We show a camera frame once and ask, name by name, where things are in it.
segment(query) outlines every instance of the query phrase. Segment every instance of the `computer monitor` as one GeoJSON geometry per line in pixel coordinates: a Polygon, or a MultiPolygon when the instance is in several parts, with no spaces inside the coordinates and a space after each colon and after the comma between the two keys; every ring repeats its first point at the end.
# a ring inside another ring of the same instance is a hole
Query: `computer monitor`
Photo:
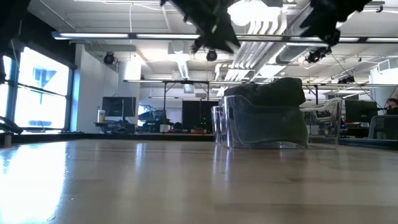
{"type": "Polygon", "coordinates": [[[373,101],[345,100],[346,121],[370,123],[377,116],[377,103],[373,101]]]}
{"type": "Polygon", "coordinates": [[[135,116],[136,98],[135,97],[104,97],[102,109],[105,116],[109,117],[133,117],[135,116]]]}

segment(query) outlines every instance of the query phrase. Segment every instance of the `security camera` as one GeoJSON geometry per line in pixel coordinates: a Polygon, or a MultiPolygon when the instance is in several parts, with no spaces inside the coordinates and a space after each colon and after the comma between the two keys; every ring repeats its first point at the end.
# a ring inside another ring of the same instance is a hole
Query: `security camera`
{"type": "Polygon", "coordinates": [[[214,62],[215,60],[217,60],[216,50],[215,49],[209,50],[209,52],[207,53],[206,59],[208,62],[214,62]]]}
{"type": "Polygon", "coordinates": [[[107,52],[104,58],[104,63],[107,65],[114,65],[118,62],[118,58],[114,56],[114,52],[107,52]]]}

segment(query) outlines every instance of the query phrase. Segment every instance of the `clear plastic bin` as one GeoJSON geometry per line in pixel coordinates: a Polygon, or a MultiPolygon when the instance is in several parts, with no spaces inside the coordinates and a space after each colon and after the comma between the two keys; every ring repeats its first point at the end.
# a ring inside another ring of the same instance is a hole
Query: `clear plastic bin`
{"type": "Polygon", "coordinates": [[[243,96],[225,96],[221,142],[246,148],[335,148],[341,98],[311,108],[254,106],[243,96]]]}
{"type": "Polygon", "coordinates": [[[221,143],[221,112],[222,109],[220,106],[214,106],[211,108],[211,122],[213,124],[213,135],[216,143],[221,143]]]}

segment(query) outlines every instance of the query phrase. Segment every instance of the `ceiling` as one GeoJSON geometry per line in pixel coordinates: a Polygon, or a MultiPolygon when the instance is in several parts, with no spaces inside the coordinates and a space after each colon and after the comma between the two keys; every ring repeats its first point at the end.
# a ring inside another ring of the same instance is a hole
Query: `ceiling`
{"type": "MultiPolygon", "coordinates": [[[[290,21],[307,5],[308,0],[296,0],[297,6],[289,8],[287,20],[290,21]]],[[[385,0],[384,10],[398,11],[398,1],[385,0]]],[[[185,24],[182,16],[170,6],[165,6],[165,13],[157,5],[132,6],[131,29],[133,32],[172,32],[194,33],[195,28],[185,24]]],[[[75,0],[32,0],[29,11],[59,31],[78,32],[130,32],[129,4],[105,4],[103,2],[79,2],[75,0]]],[[[343,35],[398,35],[395,22],[398,14],[382,12],[363,12],[355,14],[342,27],[343,35]]],[[[238,34],[245,34],[248,26],[235,26],[238,34]]],[[[156,73],[171,74],[177,70],[177,64],[168,58],[168,42],[159,40],[101,40],[92,41],[91,45],[135,45],[146,61],[143,74],[156,73]]],[[[368,80],[369,67],[382,59],[381,57],[398,55],[398,45],[369,45],[369,44],[340,44],[333,47],[333,55],[324,58],[321,63],[307,65],[304,56],[288,66],[283,72],[291,77],[302,77],[305,81],[327,82],[331,77],[343,72],[344,69],[360,68],[356,70],[358,82],[368,80]]],[[[190,70],[214,71],[219,62],[207,62],[205,53],[191,55],[187,65],[190,70]]],[[[118,55],[121,59],[128,59],[129,53],[118,55]]],[[[219,55],[219,58],[231,59],[229,55],[219,55]]]]}

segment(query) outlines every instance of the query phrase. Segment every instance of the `table surface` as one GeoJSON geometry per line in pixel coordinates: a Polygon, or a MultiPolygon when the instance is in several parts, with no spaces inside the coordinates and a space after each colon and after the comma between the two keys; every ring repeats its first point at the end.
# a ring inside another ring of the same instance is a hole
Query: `table surface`
{"type": "Polygon", "coordinates": [[[0,149],[0,223],[397,223],[398,154],[80,140],[0,149]]]}

